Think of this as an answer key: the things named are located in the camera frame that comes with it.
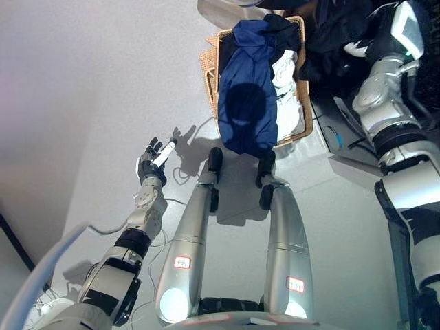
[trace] clothing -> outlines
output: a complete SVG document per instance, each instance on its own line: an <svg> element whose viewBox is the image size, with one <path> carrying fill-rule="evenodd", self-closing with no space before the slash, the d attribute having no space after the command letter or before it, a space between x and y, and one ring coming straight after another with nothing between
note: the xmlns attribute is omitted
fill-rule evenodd
<svg viewBox="0 0 440 330"><path fill-rule="evenodd" d="M300 47L299 25L290 23L284 17L277 14L268 14L264 20L269 23L267 32L276 37L276 48L270 58L270 63L274 64L281 58L285 50L298 51Z"/></svg>
<svg viewBox="0 0 440 330"><path fill-rule="evenodd" d="M291 135L300 120L299 110L301 104L295 97L296 84L293 77L297 58L296 52L285 50L281 58L272 65L274 70L272 83L277 96L278 141Z"/></svg>
<svg viewBox="0 0 440 330"><path fill-rule="evenodd" d="M373 6L370 0L337 0L335 5L332 1L325 2L328 13L317 16L326 20L320 21L319 28L306 41L307 58L300 78L332 91L350 90L368 76L369 65L363 58L348 55L342 47L367 33L367 16Z"/></svg>
<svg viewBox="0 0 440 330"><path fill-rule="evenodd" d="M269 23L240 21L233 29L237 50L219 84L219 130L226 148L261 157L277 143L276 92L269 59L276 37Z"/></svg>
<svg viewBox="0 0 440 330"><path fill-rule="evenodd" d="M300 47L299 25L290 23L287 19L276 15L268 14L264 18L269 23L267 33L276 37L276 49L270 58L270 63L274 64L284 54L285 50L298 51ZM228 65L233 53L237 50L235 37L229 34L221 39L221 47L219 49L219 73L222 74L226 65Z"/></svg>
<svg viewBox="0 0 440 330"><path fill-rule="evenodd" d="M228 65L229 60L237 48L234 34L229 34L221 39L221 47L219 49L219 74L223 73L223 70Z"/></svg>

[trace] white cloth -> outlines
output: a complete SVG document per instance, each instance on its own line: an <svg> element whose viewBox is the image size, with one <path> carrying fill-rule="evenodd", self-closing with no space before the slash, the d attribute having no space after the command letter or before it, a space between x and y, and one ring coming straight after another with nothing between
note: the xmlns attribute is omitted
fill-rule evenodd
<svg viewBox="0 0 440 330"><path fill-rule="evenodd" d="M278 141L291 135L300 120L301 104L295 97L294 81L295 60L297 54L293 50L285 50L284 54L273 65L274 85L277 101L276 123L278 125Z"/></svg>

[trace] silver robot limb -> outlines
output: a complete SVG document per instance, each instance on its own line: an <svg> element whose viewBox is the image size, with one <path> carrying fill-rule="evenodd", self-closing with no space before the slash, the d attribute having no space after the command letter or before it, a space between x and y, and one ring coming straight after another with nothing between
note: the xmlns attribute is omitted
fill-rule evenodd
<svg viewBox="0 0 440 330"><path fill-rule="evenodd" d="M123 233L99 264L90 269L78 303L66 308L42 330L110 330L113 325L120 327L127 322L138 297L142 261L162 227L167 207L162 193L166 183L163 165L175 144L171 141L160 153L162 143L156 138L151 141L137 161L141 189Z"/></svg>
<svg viewBox="0 0 440 330"><path fill-rule="evenodd" d="M272 195L267 251L265 311L313 318L313 284L303 219L289 184L272 174L262 178Z"/></svg>
<svg viewBox="0 0 440 330"><path fill-rule="evenodd" d="M176 323L197 313L208 217L218 202L215 184L222 157L219 148L211 150L208 171L199 178L170 245L156 296L156 313L165 323Z"/></svg>

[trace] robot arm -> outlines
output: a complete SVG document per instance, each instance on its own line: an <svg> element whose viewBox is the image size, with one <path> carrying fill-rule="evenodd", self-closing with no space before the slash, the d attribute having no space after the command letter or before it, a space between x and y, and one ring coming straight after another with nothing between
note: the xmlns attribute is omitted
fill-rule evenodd
<svg viewBox="0 0 440 330"><path fill-rule="evenodd" d="M408 2L392 13L385 15L388 20L382 24L390 29L381 30L379 42L366 49L367 59L374 64L353 109L384 174L375 186L379 202L389 219L400 219L408 228L416 288L421 295L429 292L434 297L431 307L440 315L440 150L404 104L400 89L402 76L414 75L419 66L423 41ZM414 61L405 63L408 54Z"/></svg>
<svg viewBox="0 0 440 330"><path fill-rule="evenodd" d="M69 330L105 330L127 322L138 297L142 261L162 228L162 215L167 207L162 193L166 183L164 162L176 143L172 140L158 154L162 143L155 138L137 160L141 189L126 228L99 264L89 271L78 303L58 314L43 330L59 329L59 322Z"/></svg>

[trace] wicker basket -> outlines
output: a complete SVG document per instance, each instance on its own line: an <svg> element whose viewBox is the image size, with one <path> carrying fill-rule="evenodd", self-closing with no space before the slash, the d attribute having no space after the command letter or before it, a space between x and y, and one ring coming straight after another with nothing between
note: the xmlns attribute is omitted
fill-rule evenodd
<svg viewBox="0 0 440 330"><path fill-rule="evenodd" d="M311 103L309 97L309 82L306 80L298 79L298 72L301 66L303 66L305 61L305 30L304 30L304 21L300 16L287 17L292 23L297 23L300 27L299 29L299 37L301 42L301 47L298 52L298 61L295 66L294 79L296 81L296 97L301 102L304 118L305 128L301 133L292 134L279 141L275 146L280 147L286 144L292 143L293 141L299 140L308 136L313 131L313 123L312 123L312 110ZM201 66L205 78L206 91L208 92L209 102L212 109L212 114L217 123L217 130L219 129L218 122L218 108L217 102L219 99L219 53L221 47L222 39L231 34L232 30L223 30L217 34L217 37L211 37L206 39L211 45L214 45L214 48L209 49L207 52L200 54Z"/></svg>

